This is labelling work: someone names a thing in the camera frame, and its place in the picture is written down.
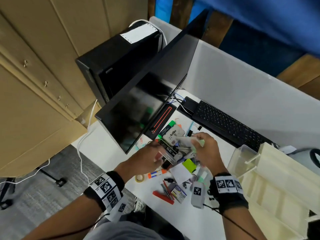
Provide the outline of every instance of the shoe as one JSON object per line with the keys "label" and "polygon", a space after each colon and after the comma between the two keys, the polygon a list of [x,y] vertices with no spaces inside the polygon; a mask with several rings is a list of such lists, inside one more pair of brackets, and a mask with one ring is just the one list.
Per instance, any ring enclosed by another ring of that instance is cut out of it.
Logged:
{"label": "shoe", "polygon": [[133,212],[146,212],[146,204],[142,202],[138,197],[134,199],[134,204],[133,204]]}

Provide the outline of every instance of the gray carpet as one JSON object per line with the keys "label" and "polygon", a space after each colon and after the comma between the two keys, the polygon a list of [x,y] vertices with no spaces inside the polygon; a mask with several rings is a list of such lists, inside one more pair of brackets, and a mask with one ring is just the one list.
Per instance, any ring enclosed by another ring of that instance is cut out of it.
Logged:
{"label": "gray carpet", "polygon": [[[83,172],[87,174],[90,181],[103,172],[85,156],[82,156],[82,159]],[[14,194],[6,194],[6,198],[14,200],[13,205],[6,210],[0,210],[0,239],[23,238],[41,222],[76,199],[87,187],[87,179],[80,172],[77,150],[71,145],[52,157],[50,165],[43,170],[55,178],[66,178],[67,183],[59,188],[44,174],[38,172],[34,177],[17,184]],[[18,178],[17,181],[34,173],[35,171],[23,178]],[[123,193],[129,198],[129,207],[126,207],[129,213],[133,206],[134,195],[126,189]]]}

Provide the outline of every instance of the yellow-green sticky note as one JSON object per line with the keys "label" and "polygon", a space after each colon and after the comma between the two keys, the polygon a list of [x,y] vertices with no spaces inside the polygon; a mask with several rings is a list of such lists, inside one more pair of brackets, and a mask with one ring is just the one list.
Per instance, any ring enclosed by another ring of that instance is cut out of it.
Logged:
{"label": "yellow-green sticky note", "polygon": [[190,173],[192,173],[197,168],[197,165],[195,165],[193,161],[191,161],[191,159],[187,159],[182,163],[182,165],[185,166]]}

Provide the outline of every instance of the person's left hand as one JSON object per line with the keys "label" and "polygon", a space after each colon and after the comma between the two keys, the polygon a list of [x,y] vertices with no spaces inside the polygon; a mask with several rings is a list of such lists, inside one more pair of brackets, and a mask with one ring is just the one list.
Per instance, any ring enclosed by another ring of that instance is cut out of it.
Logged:
{"label": "person's left hand", "polygon": [[120,163],[114,171],[116,171],[126,183],[135,175],[150,173],[162,165],[162,155],[165,149],[156,141],[152,141],[145,147],[134,153],[127,161]]}

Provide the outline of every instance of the gray partition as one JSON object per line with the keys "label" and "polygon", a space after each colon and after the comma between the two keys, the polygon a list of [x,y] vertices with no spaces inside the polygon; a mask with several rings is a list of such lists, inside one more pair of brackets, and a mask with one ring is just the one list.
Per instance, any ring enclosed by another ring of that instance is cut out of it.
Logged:
{"label": "gray partition", "polygon": [[[180,31],[150,21],[168,42]],[[320,101],[202,40],[182,87],[279,145],[320,148]]]}

